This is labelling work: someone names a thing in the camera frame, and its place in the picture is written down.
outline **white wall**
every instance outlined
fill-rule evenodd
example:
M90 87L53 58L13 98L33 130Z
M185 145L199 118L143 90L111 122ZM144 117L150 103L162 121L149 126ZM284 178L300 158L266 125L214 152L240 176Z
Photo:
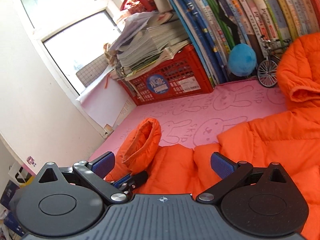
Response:
M0 0L0 135L38 172L71 165L104 141L57 84L26 34L12 0Z
M13 165L14 162L15 159L8 152L2 141L0 141L0 198L10 179L10 176L8 175L9 166Z

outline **pink bed sheet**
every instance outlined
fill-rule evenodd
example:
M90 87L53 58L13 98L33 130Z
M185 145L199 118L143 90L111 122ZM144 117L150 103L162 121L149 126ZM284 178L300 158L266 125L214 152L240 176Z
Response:
M161 146L182 144L193 148L217 141L217 135L238 123L286 110L278 87L267 89L256 80L217 86L210 94L177 98L138 106L94 152L93 160L119 147L143 119L152 117L161 124Z

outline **orange jacket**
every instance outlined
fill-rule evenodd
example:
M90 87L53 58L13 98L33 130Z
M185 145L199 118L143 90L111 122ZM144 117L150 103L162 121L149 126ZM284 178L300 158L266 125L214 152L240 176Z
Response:
M136 193L195 197L220 180L210 166L214 151L255 167L280 162L309 205L303 236L320 239L320 33L294 41L283 55L277 77L288 111L238 124L218 135L219 143L195 149L160 147L159 122L146 119L120 147L106 180L146 170L149 179Z

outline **white label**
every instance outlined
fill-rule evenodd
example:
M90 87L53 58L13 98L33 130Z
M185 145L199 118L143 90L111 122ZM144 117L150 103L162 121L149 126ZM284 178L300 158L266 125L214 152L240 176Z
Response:
M161 85L161 86L159 86L159 87L155 87L155 88L154 88L154 91L155 91L156 93L159 93L159 92L161 92L161 91L163 91L163 90L166 90L166 89L168 89L168 86L167 86L166 84L164 84L164 85Z
M199 83L195 77L180 80L178 83L182 87L184 92L190 92L200 89Z

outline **blue round sticker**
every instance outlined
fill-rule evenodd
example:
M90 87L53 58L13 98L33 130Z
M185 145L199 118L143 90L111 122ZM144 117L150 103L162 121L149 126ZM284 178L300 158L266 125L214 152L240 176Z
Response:
M151 92L164 94L169 90L169 83L163 76L155 74L147 78L147 87Z

